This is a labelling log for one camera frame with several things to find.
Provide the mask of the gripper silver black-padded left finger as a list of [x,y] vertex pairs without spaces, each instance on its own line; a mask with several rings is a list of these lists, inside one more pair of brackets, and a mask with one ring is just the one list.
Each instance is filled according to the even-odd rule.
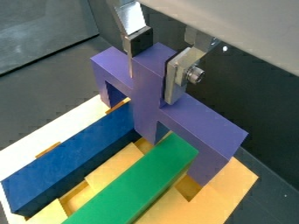
[[146,24],[142,6],[137,0],[107,0],[107,5],[121,30],[130,76],[134,76],[133,58],[154,45],[154,29]]

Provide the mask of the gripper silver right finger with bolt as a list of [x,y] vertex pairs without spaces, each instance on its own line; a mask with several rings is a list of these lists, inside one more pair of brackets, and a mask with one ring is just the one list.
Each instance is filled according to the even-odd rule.
[[205,70],[198,67],[201,59],[221,42],[191,26],[186,27],[185,41],[191,47],[179,52],[166,66],[163,98],[170,105],[183,96],[187,84],[197,85],[202,81]]

